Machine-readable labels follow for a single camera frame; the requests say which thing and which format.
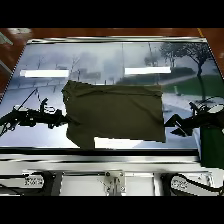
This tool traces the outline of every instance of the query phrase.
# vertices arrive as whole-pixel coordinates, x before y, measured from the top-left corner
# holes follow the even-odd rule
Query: dark green cloth
[[[67,137],[80,148],[95,148],[94,137],[165,142],[161,86],[68,81],[62,93]]]
[[[201,165],[224,170],[224,134],[220,129],[201,127]]]

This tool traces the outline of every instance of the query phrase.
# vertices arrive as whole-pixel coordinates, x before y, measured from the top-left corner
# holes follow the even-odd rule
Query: metal bracket
[[[105,172],[104,185],[107,196],[124,196],[126,193],[124,171],[110,170]]]

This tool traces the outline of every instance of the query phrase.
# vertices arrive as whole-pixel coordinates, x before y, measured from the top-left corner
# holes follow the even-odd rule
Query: white rectangular light
[[[125,68],[125,76],[155,73],[171,73],[171,70],[170,67]]]
[[[21,70],[20,76],[30,78],[68,77],[69,70]]]

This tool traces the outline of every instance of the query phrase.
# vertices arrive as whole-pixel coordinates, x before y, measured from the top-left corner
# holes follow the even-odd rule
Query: tree trunk
[[[201,95],[202,95],[202,101],[203,101],[206,99],[206,93],[205,93],[205,85],[204,85],[203,79],[201,77],[201,73],[202,73],[201,67],[202,67],[202,65],[198,64],[197,77],[198,77],[199,83],[201,85]]]

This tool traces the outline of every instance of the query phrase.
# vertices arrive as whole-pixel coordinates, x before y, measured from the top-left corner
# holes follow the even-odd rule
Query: qr code
[[[25,185],[42,185],[43,179],[37,177],[26,177],[25,178]]]

